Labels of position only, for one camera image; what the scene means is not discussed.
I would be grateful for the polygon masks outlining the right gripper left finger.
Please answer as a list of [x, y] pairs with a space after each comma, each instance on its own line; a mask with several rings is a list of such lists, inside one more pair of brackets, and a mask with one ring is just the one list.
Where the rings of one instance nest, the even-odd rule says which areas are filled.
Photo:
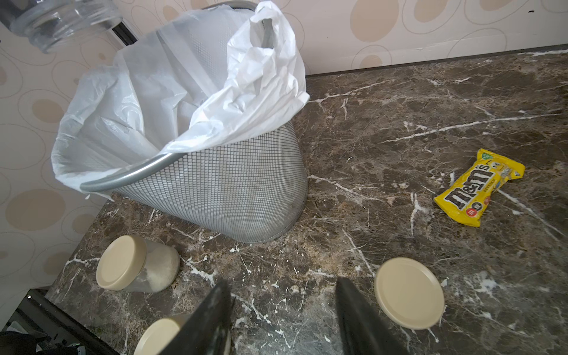
[[221, 280], [160, 354], [230, 354], [232, 296]]

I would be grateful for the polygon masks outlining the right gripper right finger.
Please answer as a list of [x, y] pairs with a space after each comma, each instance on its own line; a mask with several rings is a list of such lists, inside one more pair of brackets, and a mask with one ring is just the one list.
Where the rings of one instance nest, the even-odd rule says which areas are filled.
[[344, 354], [407, 354], [354, 283], [337, 279], [337, 320]]

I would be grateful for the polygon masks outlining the glass rice jar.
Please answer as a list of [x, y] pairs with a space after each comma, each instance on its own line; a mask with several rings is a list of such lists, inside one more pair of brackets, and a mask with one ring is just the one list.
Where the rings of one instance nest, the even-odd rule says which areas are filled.
[[110, 291], [157, 293], [174, 282], [179, 270], [180, 256], [173, 247], [123, 235], [102, 254], [96, 281]]
[[122, 19], [113, 1], [1, 0], [1, 23], [43, 53], [89, 41]]
[[160, 354], [191, 316], [180, 314], [155, 321], [141, 336], [136, 354]]

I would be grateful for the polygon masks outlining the beige jar lid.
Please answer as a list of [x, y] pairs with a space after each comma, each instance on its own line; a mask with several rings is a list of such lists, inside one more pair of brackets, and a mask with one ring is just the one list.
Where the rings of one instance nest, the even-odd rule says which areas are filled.
[[445, 311], [440, 282], [426, 266], [410, 258], [384, 262], [377, 270], [374, 291], [388, 318], [404, 328], [428, 329]]

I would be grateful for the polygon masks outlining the metal trash bucket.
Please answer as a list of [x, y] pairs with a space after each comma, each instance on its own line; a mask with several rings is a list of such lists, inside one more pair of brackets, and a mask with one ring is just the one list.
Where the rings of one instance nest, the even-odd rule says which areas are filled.
[[[254, 10], [259, 3], [223, 4]], [[270, 241], [295, 224], [307, 197], [306, 170], [291, 121], [226, 146], [158, 155], [85, 183], [80, 192], [119, 192], [242, 243]]]

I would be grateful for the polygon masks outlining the yellow snack packet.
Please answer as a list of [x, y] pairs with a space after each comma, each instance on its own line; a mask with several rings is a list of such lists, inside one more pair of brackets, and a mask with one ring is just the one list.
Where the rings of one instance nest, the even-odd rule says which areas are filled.
[[523, 164], [480, 149], [475, 164], [434, 201], [455, 222], [479, 227], [491, 195], [508, 181], [522, 178], [524, 173]]

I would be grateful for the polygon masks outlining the white plastic bin liner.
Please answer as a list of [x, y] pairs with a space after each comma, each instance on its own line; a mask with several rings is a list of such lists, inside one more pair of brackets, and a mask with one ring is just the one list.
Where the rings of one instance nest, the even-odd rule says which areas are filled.
[[308, 100], [296, 36], [275, 3], [195, 10], [81, 77], [51, 154], [54, 175], [82, 191], [158, 155], [269, 133]]

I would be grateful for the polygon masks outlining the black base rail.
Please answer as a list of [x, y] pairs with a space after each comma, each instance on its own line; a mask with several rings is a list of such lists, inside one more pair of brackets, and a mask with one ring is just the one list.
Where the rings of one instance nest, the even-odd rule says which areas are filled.
[[117, 353], [45, 294], [43, 290], [29, 290], [1, 327], [2, 354]]

